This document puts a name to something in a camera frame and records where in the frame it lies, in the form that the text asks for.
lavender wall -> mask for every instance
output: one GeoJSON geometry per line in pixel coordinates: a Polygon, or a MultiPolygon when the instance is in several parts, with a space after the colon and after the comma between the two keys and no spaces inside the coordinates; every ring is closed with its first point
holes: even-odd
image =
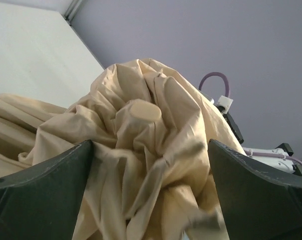
{"type": "Polygon", "coordinates": [[[244,145],[288,142],[302,158],[302,0],[87,0],[73,27],[105,67],[152,57],[195,86],[223,72],[244,145]]]}

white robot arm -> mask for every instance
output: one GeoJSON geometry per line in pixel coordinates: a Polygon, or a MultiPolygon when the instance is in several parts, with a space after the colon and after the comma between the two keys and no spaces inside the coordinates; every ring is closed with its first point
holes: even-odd
{"type": "MultiPolygon", "coordinates": [[[[231,117],[229,113],[230,106],[233,102],[232,99],[229,98],[230,95],[230,87],[229,82],[224,74],[221,74],[220,72],[211,72],[204,76],[202,79],[199,90],[200,92],[212,103],[214,104],[214,99],[212,99],[210,96],[204,94],[201,91],[202,85],[204,81],[209,78],[210,76],[218,76],[221,77],[225,83],[225,95],[221,96],[218,102],[215,104],[215,106],[219,109],[219,111],[222,113],[224,119],[227,121],[229,126],[231,127],[231,130],[233,131],[235,137],[237,140],[242,144],[244,142],[244,139],[242,137],[242,134],[240,132],[240,129],[234,122],[233,118],[231,117]]],[[[293,151],[291,147],[287,144],[281,144],[275,149],[254,149],[254,148],[243,148],[247,156],[264,163],[266,165],[269,165],[273,168],[279,169],[281,171],[292,173],[296,175],[302,176],[302,162],[298,159],[295,159],[292,157],[293,151]]]]}

white wall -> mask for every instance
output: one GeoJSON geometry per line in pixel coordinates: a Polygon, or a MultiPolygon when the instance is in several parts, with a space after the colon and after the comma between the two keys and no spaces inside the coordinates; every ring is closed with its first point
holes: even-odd
{"type": "Polygon", "coordinates": [[[58,12],[0,3],[0,94],[68,108],[102,72],[58,12]]]}
{"type": "Polygon", "coordinates": [[[58,11],[64,14],[72,3],[72,0],[0,0],[2,3],[16,4],[22,6],[31,6],[39,9],[48,9],[58,11]]]}
{"type": "Polygon", "coordinates": [[[73,27],[105,67],[152,57],[195,86],[223,72],[244,145],[288,142],[302,157],[302,0],[87,0],[73,27]]]}

beige fabric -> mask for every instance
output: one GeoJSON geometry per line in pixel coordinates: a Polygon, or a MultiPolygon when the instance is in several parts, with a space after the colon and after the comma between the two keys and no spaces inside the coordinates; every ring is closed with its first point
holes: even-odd
{"type": "Polygon", "coordinates": [[[243,153],[216,107],[153,59],[110,66],[69,109],[0,95],[0,177],[95,143],[102,164],[92,165],[73,240],[179,239],[218,204],[212,138],[243,153]],[[160,120],[132,117],[136,101],[157,105],[160,120]]]}

purple cable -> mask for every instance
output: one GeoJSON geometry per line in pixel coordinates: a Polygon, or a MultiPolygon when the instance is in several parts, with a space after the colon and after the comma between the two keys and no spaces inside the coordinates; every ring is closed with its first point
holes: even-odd
{"type": "Polygon", "coordinates": [[[291,160],[291,161],[294,161],[294,162],[296,162],[296,163],[298,163],[298,164],[300,164],[301,166],[302,166],[302,161],[300,161],[299,159],[296,159],[296,158],[293,158],[293,157],[291,157],[291,156],[284,156],[284,155],[281,155],[281,154],[275,154],[275,153],[273,153],[273,154],[267,154],[267,153],[254,153],[254,152],[250,152],[250,151],[245,151],[245,153],[247,154],[247,155],[252,155],[252,156],[261,156],[261,157],[273,157],[273,158],[281,158],[281,159],[284,159],[284,157],[285,157],[285,159],[287,159],[287,160],[291,160]]]}
{"type": "Polygon", "coordinates": [[[225,85],[225,97],[229,97],[230,96],[230,84],[229,84],[229,81],[226,77],[226,75],[220,73],[220,72],[211,72],[207,75],[204,76],[204,78],[202,78],[201,82],[200,82],[200,85],[199,85],[199,90],[201,91],[202,90],[202,86],[203,86],[203,83],[205,80],[207,80],[209,77],[212,77],[212,76],[216,76],[216,77],[220,77],[222,78],[222,80],[224,81],[224,85],[225,85]]]}
{"type": "MultiPolygon", "coordinates": [[[[222,78],[222,80],[224,81],[224,85],[225,85],[225,97],[229,97],[230,96],[230,84],[229,84],[229,81],[228,81],[228,79],[227,79],[227,77],[224,75],[224,74],[222,74],[222,73],[220,73],[220,72],[218,72],[218,71],[215,71],[215,72],[211,72],[211,73],[209,73],[209,74],[207,74],[207,75],[205,75],[204,76],[204,78],[201,80],[201,82],[200,82],[200,84],[199,84],[199,90],[201,91],[202,90],[202,86],[203,86],[203,84],[204,84],[204,82],[205,82],[205,80],[207,80],[209,77],[212,77],[212,76],[216,76],[216,77],[220,77],[220,78],[222,78]]],[[[273,158],[281,158],[281,159],[284,159],[284,157],[285,157],[285,159],[288,159],[288,160],[291,160],[291,161],[294,161],[294,162],[296,162],[296,163],[298,163],[298,164],[300,164],[301,166],[302,166],[302,161],[300,161],[299,159],[296,159],[296,158],[293,158],[293,157],[291,157],[291,156],[283,156],[283,155],[281,155],[281,154],[265,154],[265,153],[251,153],[251,152],[249,152],[249,151],[245,151],[245,153],[246,154],[248,154],[248,155],[253,155],[253,156],[261,156],[261,157],[273,157],[273,158]]]]}

